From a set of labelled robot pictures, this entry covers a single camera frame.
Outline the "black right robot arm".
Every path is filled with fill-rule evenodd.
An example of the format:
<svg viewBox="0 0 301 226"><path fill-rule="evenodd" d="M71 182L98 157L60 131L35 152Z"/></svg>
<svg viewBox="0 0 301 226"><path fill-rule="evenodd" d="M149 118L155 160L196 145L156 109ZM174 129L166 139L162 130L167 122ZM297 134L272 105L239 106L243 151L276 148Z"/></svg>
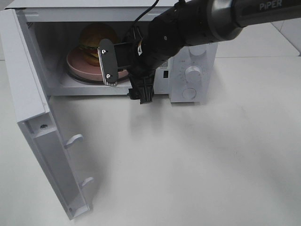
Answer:
<svg viewBox="0 0 301 226"><path fill-rule="evenodd" d="M145 36L132 23L122 43L100 41L103 82L115 86L125 69L130 98L150 103L156 69L183 47L233 40L244 27L300 16L298 0L180 0L149 23Z"/></svg>

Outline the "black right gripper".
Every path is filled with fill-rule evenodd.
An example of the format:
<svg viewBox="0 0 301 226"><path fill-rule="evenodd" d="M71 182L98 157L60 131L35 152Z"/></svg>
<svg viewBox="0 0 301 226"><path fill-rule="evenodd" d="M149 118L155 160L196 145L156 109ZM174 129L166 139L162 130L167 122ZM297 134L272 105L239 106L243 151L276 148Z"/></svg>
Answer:
<svg viewBox="0 0 301 226"><path fill-rule="evenodd" d="M98 57L106 86L116 86L118 70L129 71L131 88L128 95L140 104L152 102L154 96L154 70L165 62L165 32L150 26L142 35L140 28L130 28L122 43L113 44L102 39L98 46Z"/></svg>

